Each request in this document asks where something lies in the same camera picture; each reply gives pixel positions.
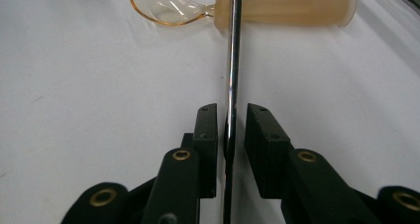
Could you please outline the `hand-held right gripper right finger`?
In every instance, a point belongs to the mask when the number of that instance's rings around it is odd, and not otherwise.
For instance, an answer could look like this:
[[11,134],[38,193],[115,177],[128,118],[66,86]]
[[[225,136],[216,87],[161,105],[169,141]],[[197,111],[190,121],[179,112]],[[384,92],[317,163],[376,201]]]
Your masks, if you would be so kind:
[[286,164],[292,145],[267,108],[248,104],[245,148],[260,196],[284,198],[287,192]]

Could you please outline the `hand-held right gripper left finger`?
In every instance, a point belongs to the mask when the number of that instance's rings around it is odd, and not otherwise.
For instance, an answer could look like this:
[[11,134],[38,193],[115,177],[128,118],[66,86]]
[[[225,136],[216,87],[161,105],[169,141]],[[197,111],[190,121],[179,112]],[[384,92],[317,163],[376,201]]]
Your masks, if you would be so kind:
[[193,133],[193,149],[200,159],[200,197],[216,196],[218,122],[217,104],[208,104],[198,109]]

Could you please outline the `silver metal chopstick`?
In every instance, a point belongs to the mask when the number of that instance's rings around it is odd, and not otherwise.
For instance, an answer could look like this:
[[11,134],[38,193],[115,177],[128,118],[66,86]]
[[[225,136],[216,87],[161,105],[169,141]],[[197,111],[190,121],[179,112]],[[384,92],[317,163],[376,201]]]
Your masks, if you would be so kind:
[[240,67],[242,0],[230,0],[229,9],[229,70],[227,85],[227,115],[225,122],[225,184],[223,224],[231,224],[233,164],[236,149],[237,101]]

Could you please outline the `amber translucent plastic spoon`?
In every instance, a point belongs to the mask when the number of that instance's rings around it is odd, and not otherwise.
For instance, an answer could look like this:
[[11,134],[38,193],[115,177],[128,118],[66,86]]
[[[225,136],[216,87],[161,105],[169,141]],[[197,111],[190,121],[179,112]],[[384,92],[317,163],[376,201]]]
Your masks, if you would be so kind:
[[[193,0],[130,0],[144,18],[166,26],[181,26],[210,17],[217,29],[229,27],[230,0],[203,5]],[[286,26],[347,26],[358,0],[243,0],[245,22]]]

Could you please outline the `white table cover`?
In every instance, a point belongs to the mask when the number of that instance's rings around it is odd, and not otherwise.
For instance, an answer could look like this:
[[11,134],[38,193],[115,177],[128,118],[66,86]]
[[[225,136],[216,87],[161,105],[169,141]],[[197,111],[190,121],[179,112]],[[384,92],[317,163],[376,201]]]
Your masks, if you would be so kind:
[[[60,224],[90,186],[155,176],[201,106],[225,107],[227,61],[211,19],[0,0],[0,224]],[[239,114],[252,103],[353,188],[420,191],[420,15],[402,0],[358,0],[344,28],[244,25]]]

